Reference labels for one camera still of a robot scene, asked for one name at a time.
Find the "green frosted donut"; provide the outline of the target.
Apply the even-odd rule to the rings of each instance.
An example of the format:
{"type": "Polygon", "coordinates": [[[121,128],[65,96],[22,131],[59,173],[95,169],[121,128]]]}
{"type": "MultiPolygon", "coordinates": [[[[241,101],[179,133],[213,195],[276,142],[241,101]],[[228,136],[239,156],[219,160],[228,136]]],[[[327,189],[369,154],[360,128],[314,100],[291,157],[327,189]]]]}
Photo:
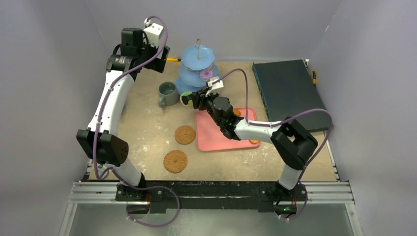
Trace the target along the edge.
{"type": "Polygon", "coordinates": [[[189,106],[192,105],[193,103],[193,92],[191,91],[187,91],[184,92],[180,95],[180,99],[179,101],[181,102],[181,104],[183,104],[184,106],[189,106]]]}

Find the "purple frosted donut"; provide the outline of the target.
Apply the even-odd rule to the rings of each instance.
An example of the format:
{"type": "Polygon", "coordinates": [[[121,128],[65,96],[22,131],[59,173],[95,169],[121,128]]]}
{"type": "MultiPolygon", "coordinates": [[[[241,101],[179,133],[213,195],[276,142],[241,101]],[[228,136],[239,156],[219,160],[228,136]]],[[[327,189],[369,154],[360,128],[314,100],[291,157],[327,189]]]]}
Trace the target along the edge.
{"type": "Polygon", "coordinates": [[[199,72],[199,77],[202,81],[209,81],[213,77],[213,71],[209,68],[203,69],[199,72]]]}

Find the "blue three-tier cake stand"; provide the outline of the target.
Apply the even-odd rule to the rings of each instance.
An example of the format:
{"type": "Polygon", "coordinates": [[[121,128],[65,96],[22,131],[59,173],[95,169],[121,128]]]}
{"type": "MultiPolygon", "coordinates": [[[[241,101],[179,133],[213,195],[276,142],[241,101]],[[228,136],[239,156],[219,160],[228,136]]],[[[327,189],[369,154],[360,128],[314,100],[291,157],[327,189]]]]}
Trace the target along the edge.
{"type": "Polygon", "coordinates": [[[201,40],[197,39],[193,46],[187,47],[181,54],[179,76],[175,81],[179,94],[187,91],[196,92],[206,86],[206,82],[199,77],[199,72],[206,68],[213,71],[213,77],[219,75],[213,50],[202,45],[201,40]]]}

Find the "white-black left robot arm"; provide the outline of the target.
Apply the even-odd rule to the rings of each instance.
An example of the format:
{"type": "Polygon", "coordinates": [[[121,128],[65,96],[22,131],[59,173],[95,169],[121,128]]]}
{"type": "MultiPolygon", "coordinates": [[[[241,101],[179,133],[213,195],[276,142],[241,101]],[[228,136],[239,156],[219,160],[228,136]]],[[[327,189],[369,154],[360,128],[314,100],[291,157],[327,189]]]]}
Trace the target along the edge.
{"type": "Polygon", "coordinates": [[[121,43],[107,59],[105,86],[94,116],[87,128],[76,134],[81,148],[93,161],[96,177],[101,179],[112,171],[121,184],[129,186],[127,194],[134,201],[144,199],[147,188],[140,184],[142,174],[128,159],[128,143],[118,137],[120,117],[140,70],[164,71],[170,50],[166,41],[165,28],[159,24],[121,31],[121,43]]]}

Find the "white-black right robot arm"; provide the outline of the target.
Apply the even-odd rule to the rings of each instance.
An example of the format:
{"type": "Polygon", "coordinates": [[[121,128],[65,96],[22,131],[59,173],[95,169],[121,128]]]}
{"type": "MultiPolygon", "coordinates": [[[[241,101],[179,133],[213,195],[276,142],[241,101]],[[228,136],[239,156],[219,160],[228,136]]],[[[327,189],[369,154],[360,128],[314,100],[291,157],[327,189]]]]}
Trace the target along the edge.
{"type": "Polygon", "coordinates": [[[206,96],[204,89],[181,95],[180,101],[196,110],[206,111],[223,136],[230,140],[256,140],[274,145],[285,163],[277,181],[277,196],[288,200],[295,194],[302,171],[318,146],[313,135],[296,119],[284,124],[249,120],[234,113],[228,98],[218,94],[206,96]]]}

